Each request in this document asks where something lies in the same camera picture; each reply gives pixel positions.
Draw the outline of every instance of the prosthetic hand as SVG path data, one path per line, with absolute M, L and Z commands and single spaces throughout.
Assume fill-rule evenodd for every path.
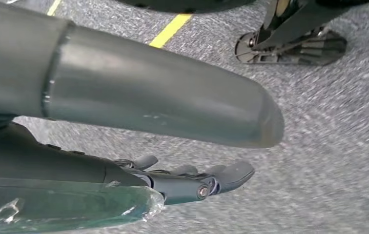
M 80 227 L 66 222 L 101 217 L 101 208 L 114 204 L 108 199 L 122 194 L 128 194 L 133 204 L 138 201 L 132 201 L 132 194 L 154 197 L 146 190 L 126 189 L 152 189 L 165 205 L 172 205 L 232 191 L 254 174 L 247 162 L 218 165 L 205 172 L 188 165 L 145 171 L 156 158 L 114 161 L 63 151 L 38 143 L 25 127 L 13 122 L 17 116 L 247 148 L 272 147 L 284 131 L 275 102 L 248 78 L 0 3 L 0 225 L 10 227 L 25 220 L 24 225 L 5 227 L 0 233 L 91 227 L 97 223 Z M 123 192 L 111 195 L 108 189 Z M 35 205 L 38 197 L 42 203 Z M 82 202 L 68 207 L 77 199 Z M 59 201 L 68 202 L 58 206 Z M 137 214 L 134 207 L 121 216 Z M 106 214 L 115 216 L 111 209 Z M 114 222 L 108 216 L 102 220 Z M 63 226 L 45 229 L 40 219 Z

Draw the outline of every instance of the plastic wrap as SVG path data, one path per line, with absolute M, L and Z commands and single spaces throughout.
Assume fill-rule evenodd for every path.
M 117 185 L 0 178 L 0 234 L 114 227 L 163 209 L 159 192 Z

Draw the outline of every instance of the gray carpet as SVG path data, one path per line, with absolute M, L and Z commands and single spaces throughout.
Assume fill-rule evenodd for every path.
M 39 0 L 27 6 L 45 11 Z M 167 208 L 147 223 L 97 234 L 369 233 L 369 5 L 330 25 L 349 40 L 346 56 L 326 67 L 247 66 L 232 56 L 237 37 L 258 28 L 266 1 L 194 17 L 165 49 L 263 84 L 286 118 L 282 144 L 244 150 L 138 132 L 20 118 L 41 142 L 108 158 L 155 155 L 158 167 L 249 160 L 258 173 L 243 188 Z M 57 16 L 149 43 L 173 16 L 113 0 L 63 0 Z

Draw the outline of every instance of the black tire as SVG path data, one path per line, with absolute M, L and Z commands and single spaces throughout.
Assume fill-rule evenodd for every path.
M 211 13 L 240 7 L 255 0 L 118 0 L 140 8 L 169 13 Z
M 363 5 L 369 3 L 369 0 L 317 0 L 322 6 L 344 8 Z

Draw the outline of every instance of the yellow line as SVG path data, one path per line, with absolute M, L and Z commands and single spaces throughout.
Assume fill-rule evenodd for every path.
M 191 14 L 177 15 L 150 43 L 151 46 L 162 48 L 169 39 L 192 17 Z
M 54 16 L 55 11 L 57 10 L 60 3 L 61 3 L 61 0 L 54 0 L 54 3 L 51 5 L 51 7 L 48 10 L 48 13 L 46 13 L 46 14 L 49 15 L 49 16 Z

